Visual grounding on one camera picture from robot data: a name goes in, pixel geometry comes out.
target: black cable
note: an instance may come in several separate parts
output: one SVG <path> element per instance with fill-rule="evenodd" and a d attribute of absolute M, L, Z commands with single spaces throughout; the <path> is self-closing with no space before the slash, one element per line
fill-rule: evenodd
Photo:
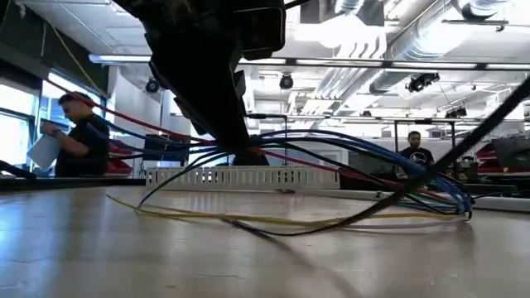
<path fill-rule="evenodd" d="M 298 233 L 276 233 L 263 230 L 261 228 L 254 228 L 260 233 L 267 233 L 275 236 L 301 236 L 309 235 L 313 233 L 324 232 L 327 230 L 343 228 L 354 224 L 360 220 L 368 219 L 370 216 L 376 214 L 377 212 L 386 209 L 393 204 L 396 204 L 406 193 L 409 193 L 416 189 L 418 186 L 425 184 L 432 177 L 437 175 L 438 171 L 445 169 L 450 165 L 456 158 L 466 153 L 470 148 L 472 148 L 476 143 L 485 137 L 489 132 L 496 128 L 503 119 L 508 116 L 526 97 L 530 95 L 530 78 L 525 79 L 522 84 L 518 86 L 515 91 L 489 116 L 487 117 L 482 124 L 480 124 L 464 141 L 460 142 L 456 147 L 447 152 L 434 166 L 429 167 L 423 175 L 417 176 L 415 179 L 410 180 L 406 183 L 400 190 L 396 191 L 389 197 L 380 200 L 371 207 L 361 211 L 358 214 L 349 216 L 346 219 L 339 221 L 338 223 L 328 224 L 324 227 L 315 228 L 308 231 L 298 232 Z"/>
<path fill-rule="evenodd" d="M 220 152 L 220 151 L 213 151 L 213 152 L 210 152 L 208 154 L 204 154 L 203 156 L 197 158 L 196 160 L 194 160 L 192 163 L 190 163 L 186 168 L 184 168 L 184 170 L 174 174 L 173 176 L 171 176 L 170 178 L 168 178 L 167 180 L 165 180 L 164 182 L 162 182 L 161 184 L 159 184 L 157 187 L 155 187 L 154 189 L 152 189 L 151 191 L 149 191 L 147 193 L 147 195 L 145 195 L 142 199 L 142 201 L 140 201 L 140 204 L 138 204 L 138 207 L 141 207 L 142 204 L 147 200 L 149 199 L 152 195 L 154 195 L 158 190 L 160 190 L 162 187 L 168 185 L 170 182 L 172 182 L 173 180 L 177 179 L 178 177 L 184 175 L 185 173 L 189 172 L 189 171 L 192 171 L 202 165 L 205 165 L 209 162 L 212 162 L 212 161 L 216 161 L 218 160 L 219 158 L 222 158 L 222 157 L 225 157 L 229 155 L 229 153 L 223 153 L 223 152 Z M 195 164 L 197 163 L 198 161 L 200 161 L 201 159 L 204 159 L 204 158 L 207 158 L 207 157 L 210 157 L 212 156 L 211 158 L 209 158 L 208 160 L 206 161 L 202 161 L 201 163 L 199 164 Z"/>
<path fill-rule="evenodd" d="M 379 159 L 380 161 L 386 161 L 394 165 L 397 164 L 395 161 L 390 160 L 384 156 L 380 156 L 379 154 L 373 153 L 371 151 L 365 151 L 363 149 L 353 147 L 350 144 L 348 144 L 348 142 L 344 142 L 344 140 L 340 140 L 340 139 L 319 138 L 319 137 L 289 137 L 286 139 L 285 137 L 271 137 L 271 138 L 264 138 L 262 140 L 255 141 L 253 143 L 253 146 L 261 146 L 261 145 L 272 143 L 272 142 L 278 143 L 278 142 L 284 142 L 284 141 L 287 141 L 287 142 L 320 142 L 320 143 L 324 143 L 324 144 L 328 144 L 332 146 L 337 146 L 337 147 L 346 149 L 348 151 L 354 151 L 354 152 L 357 152 L 365 156 L 370 156 L 372 158 Z"/>
<path fill-rule="evenodd" d="M 305 153 L 305 154 L 307 154 L 307 155 L 309 155 L 309 156 L 313 156 L 313 157 L 318 158 L 318 159 L 320 159 L 320 160 L 322 160 L 322 161 L 324 161 L 324 162 L 328 162 L 328 163 L 330 163 L 330 164 L 332 164 L 332 165 L 338 166 L 339 168 L 342 168 L 342 169 L 344 169 L 344 170 L 352 171 L 352 172 L 354 172 L 354 173 L 357 173 L 357 174 L 359 174 L 359 175 L 362 175 L 362 176 L 364 176 L 364 177 L 366 177 L 366 178 L 368 178 L 368 179 L 370 179 L 370 180 L 373 180 L 373 182 L 375 182 L 378 186 L 382 186 L 382 187 L 383 187 L 384 189 L 386 189 L 386 190 L 395 190 L 395 189 L 392 189 L 392 188 L 390 188 L 389 186 L 387 186 L 387 185 L 385 184 L 385 182 L 382 181 L 381 179 L 379 179 L 378 177 L 376 177 L 376 176 L 374 176 L 374 175 L 370 175 L 369 173 L 363 172 L 363 171 L 361 171 L 361 170 L 355 169 L 355 168 L 353 168 L 352 166 L 348 166 L 348 165 L 345 165 L 345 164 L 343 164 L 343 163 L 341 163 L 341 162 L 334 161 L 334 160 L 332 160 L 332 159 L 330 159 L 330 158 L 327 158 L 327 157 L 322 156 L 322 155 L 320 155 L 320 154 L 317 154 L 317 153 L 311 152 L 311 151 L 309 151 L 309 150 L 307 150 L 307 149 L 304 149 L 304 148 L 298 147 L 298 146 L 296 146 L 296 145 L 292 145 L 292 144 L 289 144 L 289 143 L 286 143 L 286 144 L 284 144 L 284 145 L 285 145 L 285 147 L 291 148 L 291 149 L 293 149 L 293 150 L 300 151 L 300 152 Z M 409 194 L 406 194 L 405 196 L 406 196 L 407 198 L 409 198 L 410 200 L 412 200 L 413 202 L 415 202 L 415 203 L 417 203 L 417 204 L 420 204 L 421 206 L 423 206 L 423 207 L 425 207 L 425 208 L 427 208 L 427 209 L 429 209 L 429 210 L 431 210 L 431 211 L 433 211 L 433 212 L 435 212 L 435 213 L 448 215 L 447 212 L 442 211 L 442 210 L 439 210 L 439 209 L 437 209 L 436 207 L 430 206 L 429 204 L 427 204 L 427 203 L 425 203 L 425 202 L 423 202 L 423 201 L 421 201 L 421 200 L 419 200 L 419 199 L 416 199 L 416 198 L 412 197 L 412 196 L 409 195 Z"/>
<path fill-rule="evenodd" d="M 482 198 L 487 197 L 487 196 L 511 195 L 511 194 L 526 194 L 526 193 L 530 193 L 530 190 L 499 191 L 499 192 L 494 192 L 494 193 L 485 194 L 485 195 L 477 195 L 477 196 L 475 196 L 475 197 L 472 197 L 471 199 L 482 199 Z"/>
<path fill-rule="evenodd" d="M 304 5 L 304 4 L 308 3 L 309 1 L 311 1 L 311 0 L 295 0 L 295 1 L 291 1 L 291 2 L 285 4 L 285 9 L 291 9 L 293 7 Z"/>

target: window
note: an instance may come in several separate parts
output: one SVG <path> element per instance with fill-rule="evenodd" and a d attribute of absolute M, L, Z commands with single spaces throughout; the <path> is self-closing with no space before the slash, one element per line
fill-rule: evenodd
<path fill-rule="evenodd" d="M 110 100 L 107 101 L 107 107 L 106 108 L 108 110 L 110 110 L 110 111 L 114 111 L 115 110 L 114 103 L 111 102 Z M 111 113 L 105 113 L 105 120 L 109 121 L 110 123 L 114 123 L 114 115 L 111 114 Z"/>
<path fill-rule="evenodd" d="M 87 89 L 82 88 L 81 86 L 70 82 L 67 79 L 60 77 L 57 74 L 50 73 L 48 79 L 70 91 L 78 91 L 83 94 L 87 94 L 95 103 L 101 104 L 101 99 L 98 95 L 89 92 Z M 59 98 L 63 96 L 65 92 L 54 85 L 43 82 L 42 83 L 42 96 L 40 103 L 40 117 L 46 120 L 50 120 L 56 123 L 62 123 L 65 125 L 70 125 L 70 121 L 65 118 L 63 110 L 59 105 Z M 94 113 L 102 116 L 102 111 L 100 108 L 94 108 Z"/>
<path fill-rule="evenodd" d="M 2 133 L 2 139 L 7 143 L 0 146 L 0 159 L 14 166 L 25 165 L 30 141 L 28 121 L 0 114 L 0 127 L 9 127 Z"/>
<path fill-rule="evenodd" d="M 5 84 L 0 84 L 0 95 L 0 107 L 26 115 L 35 115 L 37 96 Z"/>
<path fill-rule="evenodd" d="M 8 81 L 0 84 L 0 127 L 6 128 L 2 130 L 0 160 L 23 167 L 28 164 L 26 153 L 35 127 L 38 97 L 15 86 Z"/>

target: man in black shirt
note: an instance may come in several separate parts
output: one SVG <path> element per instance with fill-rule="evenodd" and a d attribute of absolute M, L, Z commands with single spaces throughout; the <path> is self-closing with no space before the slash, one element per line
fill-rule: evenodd
<path fill-rule="evenodd" d="M 419 132 L 410 132 L 408 134 L 408 143 L 410 146 L 399 152 L 399 154 L 424 166 L 428 166 L 434 162 L 432 153 L 425 148 L 420 148 L 422 135 Z"/>
<path fill-rule="evenodd" d="M 59 128 L 44 122 L 41 132 L 57 139 L 60 151 L 55 164 L 57 177 L 101 176 L 107 170 L 108 142 L 91 132 L 88 126 L 108 137 L 108 127 L 92 112 L 92 99 L 73 92 L 63 95 L 59 105 L 75 128 L 65 135 Z"/>

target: ceiling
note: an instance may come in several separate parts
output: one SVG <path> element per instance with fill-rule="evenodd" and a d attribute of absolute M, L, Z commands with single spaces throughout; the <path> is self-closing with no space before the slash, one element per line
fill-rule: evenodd
<path fill-rule="evenodd" d="M 149 55 L 151 53 L 143 37 L 140 21 L 129 15 L 110 0 L 19 0 L 52 25 L 72 37 L 95 54 Z M 358 18 L 339 22 L 339 17 L 318 25 L 301 24 L 299 8 L 287 13 L 287 43 L 275 56 L 282 57 L 341 57 L 349 46 L 352 58 L 379 58 L 386 45 L 410 21 L 416 18 L 434 0 L 394 1 L 381 0 L 386 13 L 385 26 L 366 26 Z M 440 56 L 438 60 L 449 61 L 507 61 L 530 62 L 530 3 L 528 0 L 513 0 L 490 20 L 506 20 L 502 32 L 496 26 L 473 26 L 461 44 Z M 453 29 L 469 28 L 466 25 L 450 25 Z M 373 116 L 442 116 L 446 110 L 465 106 L 470 117 L 486 114 L 488 99 L 499 92 L 511 90 L 521 82 L 523 72 L 471 72 L 441 71 L 441 80 L 419 94 L 405 90 L 406 81 L 396 84 L 385 94 L 370 94 L 366 85 L 350 96 L 333 99 L 331 102 L 316 100 L 314 93 L 331 70 L 322 67 L 244 66 L 247 86 L 253 92 L 257 113 L 333 113 L 335 115 L 359 115 L 369 110 Z M 151 75 L 146 65 L 128 65 L 129 79 L 138 87 Z M 279 80 L 283 73 L 294 79 L 291 90 L 281 90 Z"/>

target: table surface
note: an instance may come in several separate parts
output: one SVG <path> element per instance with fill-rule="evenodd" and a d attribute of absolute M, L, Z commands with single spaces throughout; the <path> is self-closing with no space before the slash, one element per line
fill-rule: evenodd
<path fill-rule="evenodd" d="M 136 214 L 107 199 L 106 192 L 137 203 L 144 189 L 3 194 L 0 296 L 519 298 L 530 293 L 526 214 L 476 211 L 470 223 L 339 231 L 275 242 L 218 220 Z M 169 191 L 150 203 L 289 219 L 326 219 L 370 204 Z"/>

